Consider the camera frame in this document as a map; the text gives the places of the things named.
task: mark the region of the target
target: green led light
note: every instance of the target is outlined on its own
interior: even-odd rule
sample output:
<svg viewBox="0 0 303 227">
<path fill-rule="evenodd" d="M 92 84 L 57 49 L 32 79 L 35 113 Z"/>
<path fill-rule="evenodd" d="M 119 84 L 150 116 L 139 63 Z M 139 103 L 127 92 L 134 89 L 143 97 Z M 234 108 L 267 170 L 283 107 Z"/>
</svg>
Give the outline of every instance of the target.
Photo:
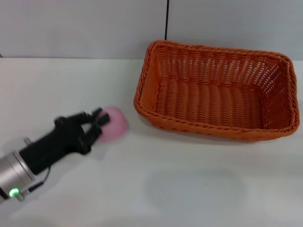
<svg viewBox="0 0 303 227">
<path fill-rule="evenodd" d="M 9 192 L 9 196 L 10 197 L 14 197 L 14 196 L 16 196 L 18 194 L 19 194 L 18 188 L 14 188 L 14 189 L 10 190 L 10 192 Z"/>
</svg>

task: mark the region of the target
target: basket rim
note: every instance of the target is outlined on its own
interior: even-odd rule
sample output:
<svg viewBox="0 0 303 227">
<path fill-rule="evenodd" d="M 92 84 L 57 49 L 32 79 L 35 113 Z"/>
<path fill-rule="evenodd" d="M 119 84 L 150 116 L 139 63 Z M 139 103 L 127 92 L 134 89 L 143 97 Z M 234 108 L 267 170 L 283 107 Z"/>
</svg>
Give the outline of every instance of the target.
<svg viewBox="0 0 303 227">
<path fill-rule="evenodd" d="M 158 46 L 168 46 L 172 48 L 179 48 L 179 49 L 186 49 L 190 51 L 209 51 L 209 52 L 219 52 L 220 53 L 234 53 L 236 55 L 253 55 L 256 56 L 258 54 L 259 56 L 262 57 L 271 57 L 279 61 L 283 61 L 284 63 L 288 64 L 289 67 L 286 68 L 287 74 L 288 74 L 288 86 L 289 86 L 289 93 L 290 96 L 290 104 L 289 104 L 289 109 L 292 113 L 292 121 L 287 127 L 280 128 L 280 129 L 250 129 L 250 128 L 241 128 L 241 127 L 231 127 L 231 126 L 226 126 L 226 125 L 214 125 L 214 124 L 208 124 L 208 123 L 203 123 L 203 122 L 191 122 L 187 120 L 182 120 L 179 118 L 175 117 L 170 117 L 167 115 L 159 114 L 156 113 L 155 111 L 149 111 L 146 110 L 141 106 L 141 97 L 142 97 L 142 91 L 144 88 L 145 84 L 145 79 L 147 74 L 149 73 L 149 62 L 152 60 L 151 55 L 154 53 L 155 49 Z M 135 94 L 135 99 L 134 99 L 134 106 L 135 109 L 137 110 L 138 113 L 143 114 L 147 119 L 158 119 L 158 120 L 166 120 L 169 123 L 172 122 L 180 122 L 186 125 L 192 125 L 196 127 L 213 127 L 214 129 L 217 130 L 233 130 L 233 131 L 238 131 L 242 133 L 249 133 L 249 132 L 259 132 L 259 133 L 279 133 L 279 134 L 293 134 L 297 128 L 299 127 L 300 124 L 300 119 L 299 119 L 299 108 L 298 108 L 298 102 L 297 102 L 297 97 L 296 97 L 296 77 L 294 73 L 294 67 L 292 61 L 289 59 L 284 54 L 278 53 L 278 52 L 271 52 L 271 51 L 258 51 L 258 50 L 246 50 L 246 49 L 237 49 L 237 48 L 225 48 L 225 47 L 212 47 L 212 46 L 206 46 L 206 45 L 196 45 L 196 44 L 182 44 L 174 41 L 168 41 L 168 40 L 156 40 L 152 42 L 146 52 L 146 56 L 144 59 L 144 65 L 143 69 L 140 75 L 139 79 L 139 84 L 137 87 L 137 91 Z"/>
</svg>

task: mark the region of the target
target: black wall seam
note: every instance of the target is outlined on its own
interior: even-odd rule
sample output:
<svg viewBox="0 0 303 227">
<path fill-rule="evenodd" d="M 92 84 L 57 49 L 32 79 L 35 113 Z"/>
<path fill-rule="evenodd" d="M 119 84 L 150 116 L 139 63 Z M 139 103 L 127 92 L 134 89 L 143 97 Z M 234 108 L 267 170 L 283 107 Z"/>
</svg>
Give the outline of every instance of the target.
<svg viewBox="0 0 303 227">
<path fill-rule="evenodd" d="M 165 21 L 165 36 L 164 36 L 165 40 L 167 40 L 168 22 L 169 22 L 169 0 L 167 0 L 167 4 L 166 4 L 166 21 Z"/>
</svg>

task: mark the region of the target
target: silver metal cylinder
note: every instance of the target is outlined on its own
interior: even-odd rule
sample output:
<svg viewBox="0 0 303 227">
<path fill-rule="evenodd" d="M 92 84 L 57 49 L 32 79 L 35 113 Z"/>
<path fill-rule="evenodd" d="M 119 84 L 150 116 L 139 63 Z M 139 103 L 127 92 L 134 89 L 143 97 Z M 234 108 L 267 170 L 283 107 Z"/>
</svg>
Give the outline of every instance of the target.
<svg viewBox="0 0 303 227">
<path fill-rule="evenodd" d="M 21 192 L 34 180 L 35 175 L 18 152 L 14 151 L 0 159 L 0 188 L 7 197 L 11 197 L 14 191 Z"/>
</svg>

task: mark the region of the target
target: cable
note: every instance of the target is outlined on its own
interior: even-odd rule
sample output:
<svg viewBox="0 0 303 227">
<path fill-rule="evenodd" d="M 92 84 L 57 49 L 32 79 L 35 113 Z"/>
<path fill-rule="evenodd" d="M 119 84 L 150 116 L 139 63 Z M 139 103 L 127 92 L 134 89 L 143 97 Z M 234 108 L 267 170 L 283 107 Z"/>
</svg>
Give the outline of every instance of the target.
<svg viewBox="0 0 303 227">
<path fill-rule="evenodd" d="M 47 178 L 48 178 L 50 172 L 51 172 L 51 167 L 48 167 L 48 171 L 47 171 L 47 174 L 46 174 L 46 176 L 45 176 L 45 178 L 44 178 L 44 180 L 43 180 L 43 183 L 46 182 L 46 180 L 47 180 Z"/>
<path fill-rule="evenodd" d="M 48 167 L 48 172 L 44 178 L 43 181 L 40 181 L 39 183 L 36 183 L 35 185 L 29 187 L 27 190 L 29 193 L 33 192 L 34 190 L 36 190 L 37 188 L 41 187 L 47 180 L 48 176 L 49 176 L 49 173 L 51 172 L 51 167 Z"/>
<path fill-rule="evenodd" d="M 167 40 L 168 22 L 169 22 L 169 0 L 167 0 L 167 5 L 166 5 L 165 38 L 164 38 L 165 40 Z"/>
</svg>

